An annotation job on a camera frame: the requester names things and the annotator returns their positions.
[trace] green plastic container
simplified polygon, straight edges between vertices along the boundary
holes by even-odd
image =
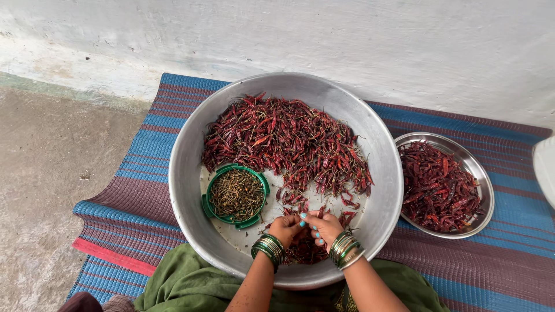
[[[214,214],[214,212],[213,212],[214,211],[214,205],[212,205],[212,203],[210,202],[210,199],[212,197],[212,193],[210,192],[212,190],[212,185],[214,184],[214,181],[216,181],[216,179],[219,176],[221,176],[222,174],[224,174],[224,173],[226,173],[230,170],[234,170],[234,169],[236,169],[236,170],[246,170],[249,173],[251,173],[254,178],[258,178],[258,181],[260,181],[260,183],[262,183],[262,187],[264,188],[264,194],[266,194],[266,196],[268,194],[270,194],[270,185],[268,184],[268,180],[266,180],[266,178],[264,177],[264,175],[262,173],[258,173],[258,172],[254,171],[252,169],[247,168],[247,167],[242,167],[239,164],[230,164],[230,165],[225,165],[225,166],[221,167],[220,169],[216,170],[216,175],[210,181],[210,184],[208,184],[208,190],[206,191],[206,194],[203,194],[203,196],[202,196],[202,205],[203,205],[204,213],[206,214],[206,216],[208,218],[216,217],[219,220],[221,220],[222,222],[235,225],[235,228],[237,230],[240,230],[240,229],[250,227],[251,225],[257,223],[260,220],[260,211],[262,210],[262,207],[264,206],[265,203],[262,203],[262,205],[256,211],[256,213],[252,217],[250,217],[249,219],[247,219],[245,221],[236,222],[234,220],[231,220],[231,218],[232,218],[231,215],[227,215],[225,217],[219,217],[219,216]]]

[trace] whitewashed wall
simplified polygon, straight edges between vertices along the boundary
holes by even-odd
[[[148,100],[163,71],[297,71],[555,128],[554,16],[552,0],[0,0],[0,71]]]

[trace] hand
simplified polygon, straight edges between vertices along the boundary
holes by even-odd
[[[301,218],[298,215],[286,215],[276,218],[272,222],[268,234],[277,238],[283,245],[283,248],[287,249],[291,242],[295,240],[295,237],[298,237],[298,234],[303,230],[303,227],[299,224],[300,222]]]
[[[331,244],[344,229],[336,216],[324,213],[322,219],[319,219],[319,213],[319,210],[312,210],[307,214],[301,213],[301,219],[309,224],[310,236],[315,239],[316,245],[322,246],[327,243],[326,251],[329,254]]]

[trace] concrete floor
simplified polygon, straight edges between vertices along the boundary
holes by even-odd
[[[64,303],[85,260],[72,207],[108,185],[146,113],[0,87],[1,310]]]

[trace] red mat edge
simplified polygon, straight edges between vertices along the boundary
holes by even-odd
[[[79,237],[77,237],[73,241],[71,246],[86,254],[95,256],[104,261],[108,261],[110,263],[122,266],[126,269],[135,271],[137,273],[141,273],[146,276],[152,276],[152,274],[154,274],[154,270],[156,269],[156,267],[153,265],[133,259],[129,256],[120,255],[109,249],[100,247]]]

